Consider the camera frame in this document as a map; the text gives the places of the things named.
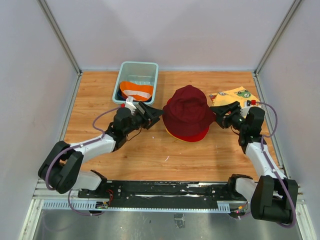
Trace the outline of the orange bucket hat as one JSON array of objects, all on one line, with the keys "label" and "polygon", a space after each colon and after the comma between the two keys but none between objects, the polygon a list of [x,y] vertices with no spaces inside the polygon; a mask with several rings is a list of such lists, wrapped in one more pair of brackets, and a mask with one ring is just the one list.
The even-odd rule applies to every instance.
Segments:
[{"label": "orange bucket hat", "polygon": [[121,96],[133,97],[135,101],[146,102],[153,96],[154,87],[151,85],[135,84],[130,81],[122,81],[119,85]]}]

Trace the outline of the red bucket hat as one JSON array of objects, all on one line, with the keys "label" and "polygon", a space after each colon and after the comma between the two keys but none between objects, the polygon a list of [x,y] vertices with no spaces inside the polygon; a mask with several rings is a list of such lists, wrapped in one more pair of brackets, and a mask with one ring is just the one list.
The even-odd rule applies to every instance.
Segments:
[{"label": "red bucket hat", "polygon": [[206,101],[198,97],[172,97],[163,110],[166,131],[186,142],[201,141],[215,120]]}]

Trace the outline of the dark maroon bucket hat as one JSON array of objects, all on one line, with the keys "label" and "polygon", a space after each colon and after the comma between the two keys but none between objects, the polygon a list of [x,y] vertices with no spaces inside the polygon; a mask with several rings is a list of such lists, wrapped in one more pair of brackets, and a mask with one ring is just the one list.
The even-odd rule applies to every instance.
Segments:
[{"label": "dark maroon bucket hat", "polygon": [[189,137],[204,132],[216,121],[216,115],[208,106],[206,95],[187,85],[177,89],[163,107],[162,119],[171,134]]}]

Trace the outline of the yellow bucket hat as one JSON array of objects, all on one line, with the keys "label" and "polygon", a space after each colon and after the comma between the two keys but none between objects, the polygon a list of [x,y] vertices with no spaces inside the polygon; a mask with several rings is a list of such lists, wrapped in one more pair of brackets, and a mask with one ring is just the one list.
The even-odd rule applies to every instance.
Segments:
[{"label": "yellow bucket hat", "polygon": [[169,135],[172,136],[173,138],[175,138],[176,140],[185,142],[185,140],[183,140],[183,139],[181,139],[181,138],[179,138],[179,137],[177,137],[177,136],[175,136],[175,135],[172,135],[172,134],[170,134],[170,133],[169,133]]}]

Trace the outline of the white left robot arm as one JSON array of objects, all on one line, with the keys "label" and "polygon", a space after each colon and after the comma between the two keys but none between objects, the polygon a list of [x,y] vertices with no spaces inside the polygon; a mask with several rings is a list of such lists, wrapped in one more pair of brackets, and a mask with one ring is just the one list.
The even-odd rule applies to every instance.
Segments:
[{"label": "white left robot arm", "polygon": [[92,170],[81,171],[82,164],[103,154],[119,150],[136,130],[150,129],[163,115],[163,110],[143,102],[126,103],[113,109],[113,121],[106,130],[92,139],[68,144],[57,142],[38,170],[38,177],[44,180],[50,191],[65,194],[71,189],[89,190],[96,198],[107,193],[105,177]]}]

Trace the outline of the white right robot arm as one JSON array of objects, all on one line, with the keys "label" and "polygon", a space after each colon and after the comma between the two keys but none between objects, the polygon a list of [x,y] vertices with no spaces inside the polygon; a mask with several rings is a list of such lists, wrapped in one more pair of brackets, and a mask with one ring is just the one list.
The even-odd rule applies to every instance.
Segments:
[{"label": "white right robot arm", "polygon": [[267,136],[261,133],[265,119],[265,111],[260,108],[261,102],[251,100],[249,103],[249,106],[241,107],[235,101],[210,108],[221,128],[238,131],[238,144],[251,160],[259,177],[258,182],[254,182],[249,176],[233,174],[226,188],[227,196],[232,200],[243,196],[256,220],[292,228],[297,221],[298,184],[286,177],[269,153],[265,141]]}]

